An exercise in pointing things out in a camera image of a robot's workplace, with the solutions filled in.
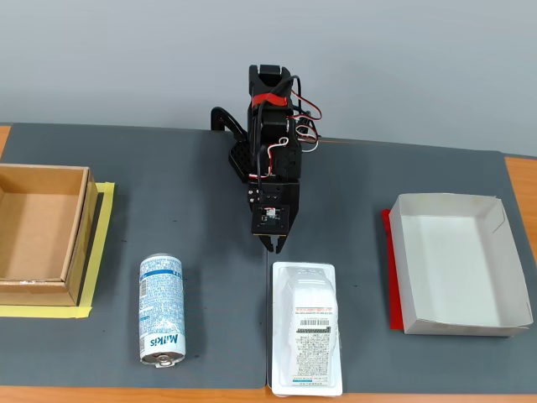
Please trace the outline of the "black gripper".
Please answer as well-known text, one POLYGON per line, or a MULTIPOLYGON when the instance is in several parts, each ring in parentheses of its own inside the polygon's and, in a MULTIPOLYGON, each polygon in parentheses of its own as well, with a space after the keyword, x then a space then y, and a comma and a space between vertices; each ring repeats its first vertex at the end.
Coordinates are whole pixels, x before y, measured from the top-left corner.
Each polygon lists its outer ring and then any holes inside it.
POLYGON ((248 182, 248 204, 252 216, 252 233, 258 235, 263 246, 274 251, 270 236, 277 236, 275 253, 279 254, 288 238, 299 211, 300 183, 298 181, 248 182))

